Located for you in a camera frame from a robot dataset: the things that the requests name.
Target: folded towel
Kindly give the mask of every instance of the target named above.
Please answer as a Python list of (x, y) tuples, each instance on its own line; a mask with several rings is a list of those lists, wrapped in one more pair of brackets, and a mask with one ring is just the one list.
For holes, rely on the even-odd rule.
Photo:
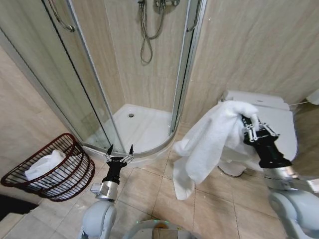
[(183, 156), (174, 164), (173, 182), (177, 199), (185, 200), (218, 164), (224, 146), (240, 153), (254, 154), (245, 145), (241, 115), (251, 119), (258, 130), (257, 108), (239, 101), (225, 101), (210, 109), (173, 149)]

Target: toilet lid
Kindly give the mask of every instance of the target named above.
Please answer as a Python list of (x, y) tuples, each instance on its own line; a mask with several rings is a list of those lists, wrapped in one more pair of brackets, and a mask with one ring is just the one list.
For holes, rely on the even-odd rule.
[(292, 161), (297, 153), (297, 138), (294, 127), (293, 113), (291, 111), (256, 106), (261, 122), (269, 124), (270, 128), (279, 133), (275, 141), (278, 150), (284, 154), (285, 159)]

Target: red wire basket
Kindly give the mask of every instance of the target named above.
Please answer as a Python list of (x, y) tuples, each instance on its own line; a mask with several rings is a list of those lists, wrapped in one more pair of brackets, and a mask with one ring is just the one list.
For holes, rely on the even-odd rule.
[[(64, 160), (44, 175), (28, 181), (24, 172), (55, 149), (65, 153)], [(82, 192), (91, 182), (94, 172), (94, 162), (73, 135), (64, 133), (7, 173), (1, 179), (1, 184), (37, 194), (54, 202), (62, 202)]]

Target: white cable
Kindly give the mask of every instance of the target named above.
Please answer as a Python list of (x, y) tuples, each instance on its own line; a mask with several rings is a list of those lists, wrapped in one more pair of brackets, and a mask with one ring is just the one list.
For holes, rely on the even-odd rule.
[(289, 105), (289, 106), (302, 105), (302, 104), (306, 104), (306, 103), (310, 103), (310, 102), (309, 101), (305, 101), (305, 102), (301, 102), (301, 103), (292, 104), (292, 105)]

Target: shower faucet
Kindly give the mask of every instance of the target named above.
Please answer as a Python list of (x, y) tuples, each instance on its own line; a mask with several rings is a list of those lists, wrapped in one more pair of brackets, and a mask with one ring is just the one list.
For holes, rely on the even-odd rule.
[(170, 2), (171, 5), (173, 6), (177, 6), (180, 2), (180, 0), (154, 0), (154, 6), (156, 8), (158, 8), (158, 13), (160, 13), (160, 10), (162, 8), (165, 8), (166, 7), (166, 4)]

